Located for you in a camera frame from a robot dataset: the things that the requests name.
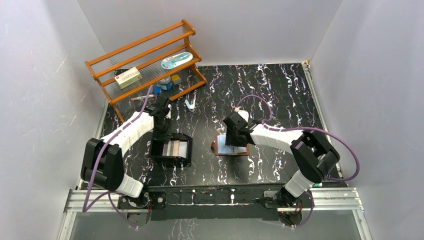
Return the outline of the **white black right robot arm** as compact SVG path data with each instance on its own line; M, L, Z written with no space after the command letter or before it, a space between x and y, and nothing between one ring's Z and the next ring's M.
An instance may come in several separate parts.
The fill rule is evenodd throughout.
M295 207L314 184L321 183L340 160L340 155L320 129L272 130L258 120L248 122L244 111L232 112L226 125L225 144L232 147L267 146L292 154L298 170L274 198Z

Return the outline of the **orange leather card holder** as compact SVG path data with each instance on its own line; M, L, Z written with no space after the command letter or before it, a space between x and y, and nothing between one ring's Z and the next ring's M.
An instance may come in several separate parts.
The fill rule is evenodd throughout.
M226 145L225 134L216 135L211 148L214 150L216 156L248 156L251 153L249 146Z

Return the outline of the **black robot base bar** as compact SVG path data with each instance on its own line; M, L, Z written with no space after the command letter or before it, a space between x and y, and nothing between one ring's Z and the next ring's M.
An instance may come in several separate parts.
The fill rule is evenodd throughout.
M121 196L119 210L146 213L152 221L173 219L260 219L301 221L311 204L306 195L287 205L274 198L282 183L149 186L139 198Z

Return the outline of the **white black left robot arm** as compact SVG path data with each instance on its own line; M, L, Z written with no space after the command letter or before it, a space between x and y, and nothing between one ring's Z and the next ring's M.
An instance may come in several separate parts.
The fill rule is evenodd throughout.
M150 131L164 135L171 123L172 101L165 96L135 111L121 126L100 139L91 138L85 146L80 177L110 192L130 197L137 208L149 203L143 183L124 171L126 152Z

